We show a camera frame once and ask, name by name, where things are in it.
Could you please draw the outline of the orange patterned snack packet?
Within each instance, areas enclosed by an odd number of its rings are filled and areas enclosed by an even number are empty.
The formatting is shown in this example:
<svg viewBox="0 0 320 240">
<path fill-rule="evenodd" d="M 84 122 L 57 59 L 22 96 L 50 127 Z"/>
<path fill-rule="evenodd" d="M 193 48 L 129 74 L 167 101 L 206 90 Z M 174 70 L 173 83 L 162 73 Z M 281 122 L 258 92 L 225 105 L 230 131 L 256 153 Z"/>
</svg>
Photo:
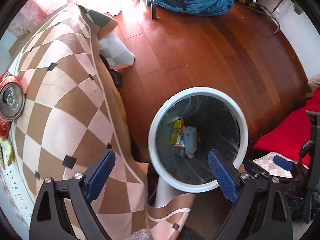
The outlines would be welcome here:
<svg viewBox="0 0 320 240">
<path fill-rule="evenodd" d="M 14 151 L 12 148 L 11 141 L 6 137 L 0 138 L 1 145 L 1 167 L 6 169 L 14 161 Z"/>
</svg>

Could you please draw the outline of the checkered bed cover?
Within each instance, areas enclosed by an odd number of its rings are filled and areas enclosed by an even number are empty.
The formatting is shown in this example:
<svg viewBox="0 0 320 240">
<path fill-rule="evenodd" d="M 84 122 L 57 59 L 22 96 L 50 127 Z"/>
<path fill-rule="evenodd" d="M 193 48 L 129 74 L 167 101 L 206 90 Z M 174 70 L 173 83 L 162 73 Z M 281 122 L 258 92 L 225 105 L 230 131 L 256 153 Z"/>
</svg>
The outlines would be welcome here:
<svg viewBox="0 0 320 240">
<path fill-rule="evenodd" d="M 99 41 L 117 25 L 67 4 L 31 33 L 10 71 L 26 92 L 10 128 L 14 161 L 1 168 L 1 209 L 28 239 L 36 196 L 47 177 L 70 179 L 113 150 L 115 166 L 92 202 L 112 239 L 146 229 L 152 239 L 178 239 L 195 196 L 174 193 L 162 205 L 148 199 L 148 163 L 135 161 L 123 102 L 99 55 Z"/>
</svg>

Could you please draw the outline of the pink floral curtain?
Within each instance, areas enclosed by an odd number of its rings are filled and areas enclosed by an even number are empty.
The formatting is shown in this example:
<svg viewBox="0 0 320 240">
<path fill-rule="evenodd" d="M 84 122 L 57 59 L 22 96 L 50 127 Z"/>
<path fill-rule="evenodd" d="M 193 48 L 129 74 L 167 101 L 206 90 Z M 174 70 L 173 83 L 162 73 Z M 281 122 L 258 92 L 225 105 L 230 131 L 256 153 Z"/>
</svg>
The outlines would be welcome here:
<svg viewBox="0 0 320 240">
<path fill-rule="evenodd" d="M 28 0 L 9 21 L 6 31 L 19 37 L 31 31 L 47 16 L 66 4 L 76 4 L 96 25 L 106 25 L 111 16 L 121 12 L 119 0 Z"/>
</svg>

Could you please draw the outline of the crushed red cola can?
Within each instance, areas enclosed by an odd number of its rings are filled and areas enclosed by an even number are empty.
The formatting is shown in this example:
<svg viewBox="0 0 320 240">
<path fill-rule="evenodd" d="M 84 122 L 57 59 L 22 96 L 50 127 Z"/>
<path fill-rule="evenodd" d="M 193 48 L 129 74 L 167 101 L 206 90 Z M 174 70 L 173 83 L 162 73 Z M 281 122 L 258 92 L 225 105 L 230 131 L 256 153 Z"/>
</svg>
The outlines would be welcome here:
<svg viewBox="0 0 320 240">
<path fill-rule="evenodd" d="M 9 72 L 1 76 L 1 120 L 12 121 L 25 106 L 25 94 L 20 80 Z"/>
</svg>

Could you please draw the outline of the yellow red snack packet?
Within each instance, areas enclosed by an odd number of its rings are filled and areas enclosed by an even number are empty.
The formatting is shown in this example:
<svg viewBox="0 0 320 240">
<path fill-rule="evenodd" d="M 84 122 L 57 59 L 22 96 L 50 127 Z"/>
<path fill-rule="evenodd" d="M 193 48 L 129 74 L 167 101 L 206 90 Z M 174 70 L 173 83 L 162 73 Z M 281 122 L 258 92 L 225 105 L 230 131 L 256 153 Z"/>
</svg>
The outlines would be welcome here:
<svg viewBox="0 0 320 240">
<path fill-rule="evenodd" d="M 178 148 L 185 148 L 183 130 L 184 130 L 183 119 L 179 119 L 173 122 L 172 133 L 170 137 L 171 145 L 174 145 L 175 147 L 178 147 Z"/>
</svg>

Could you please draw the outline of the red crumpled wrapper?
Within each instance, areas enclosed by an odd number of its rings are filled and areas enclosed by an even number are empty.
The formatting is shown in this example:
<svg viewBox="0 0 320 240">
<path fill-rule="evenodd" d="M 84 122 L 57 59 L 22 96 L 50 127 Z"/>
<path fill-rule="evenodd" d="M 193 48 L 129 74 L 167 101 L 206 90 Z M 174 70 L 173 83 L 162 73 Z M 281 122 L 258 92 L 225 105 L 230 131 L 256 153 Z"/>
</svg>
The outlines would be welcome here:
<svg viewBox="0 0 320 240">
<path fill-rule="evenodd" d="M 0 137 L 7 138 L 11 127 L 11 121 L 4 121 L 0 119 Z"/>
</svg>

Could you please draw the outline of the white round trash bin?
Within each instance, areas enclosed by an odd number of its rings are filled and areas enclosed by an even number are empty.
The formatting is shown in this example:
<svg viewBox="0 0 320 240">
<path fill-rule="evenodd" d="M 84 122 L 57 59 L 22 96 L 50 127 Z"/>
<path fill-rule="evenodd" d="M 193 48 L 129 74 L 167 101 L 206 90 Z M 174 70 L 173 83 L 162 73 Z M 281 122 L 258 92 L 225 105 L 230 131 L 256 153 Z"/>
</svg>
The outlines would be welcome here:
<svg viewBox="0 0 320 240">
<path fill-rule="evenodd" d="M 173 122 L 197 128 L 197 151 L 189 159 L 183 148 L 170 144 Z M 156 113 L 148 148 L 159 177 L 173 188 L 190 193 L 218 187 L 208 165 L 208 153 L 218 150 L 239 167 L 248 147 L 247 121 L 239 105 L 226 93 L 209 87 L 185 89 L 169 98 Z"/>
</svg>

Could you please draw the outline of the red blanket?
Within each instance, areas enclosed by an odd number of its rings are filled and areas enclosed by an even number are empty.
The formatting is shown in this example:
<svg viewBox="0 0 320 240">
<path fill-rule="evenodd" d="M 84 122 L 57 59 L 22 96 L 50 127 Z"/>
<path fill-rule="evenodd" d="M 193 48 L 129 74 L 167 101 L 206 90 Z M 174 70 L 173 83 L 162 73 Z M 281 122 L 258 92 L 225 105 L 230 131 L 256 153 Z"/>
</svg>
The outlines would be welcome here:
<svg viewBox="0 0 320 240">
<path fill-rule="evenodd" d="M 319 89 L 304 107 L 288 115 L 273 131 L 262 136 L 253 148 L 298 160 L 298 153 L 311 134 L 311 122 L 306 111 L 319 112 Z"/>
</svg>

